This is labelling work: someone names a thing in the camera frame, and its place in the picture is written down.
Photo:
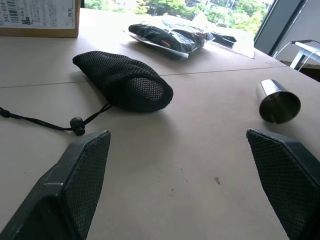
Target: cardboard box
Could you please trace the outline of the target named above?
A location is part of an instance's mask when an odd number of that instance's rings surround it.
[[[81,0],[0,0],[0,36],[76,38]]]

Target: metal cup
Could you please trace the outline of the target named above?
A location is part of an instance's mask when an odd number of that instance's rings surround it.
[[[271,124],[289,122],[301,108],[299,98],[275,80],[263,80],[256,89],[256,96],[260,116]]]

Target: barcode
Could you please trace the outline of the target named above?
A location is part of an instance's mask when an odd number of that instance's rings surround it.
[[[8,0],[8,10],[9,10],[9,16],[10,20],[13,24],[19,23],[19,16],[18,16],[18,10],[17,10],[17,0]]]

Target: stainless steel cup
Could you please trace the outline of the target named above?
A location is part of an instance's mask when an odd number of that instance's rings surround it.
[[[289,122],[301,108],[299,98],[275,80],[263,80],[256,89],[256,96],[260,116],[268,123]]]

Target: black mesh fabric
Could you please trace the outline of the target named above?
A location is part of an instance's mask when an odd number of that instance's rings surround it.
[[[319,220],[319,186],[282,143],[252,131],[247,138],[263,190],[289,239],[318,239],[305,234]]]
[[[87,238],[102,190],[109,144],[110,138],[98,137],[85,147],[62,192],[83,240]]]
[[[130,112],[154,112],[173,98],[172,88],[151,67],[124,55],[90,51],[73,58],[114,106]]]

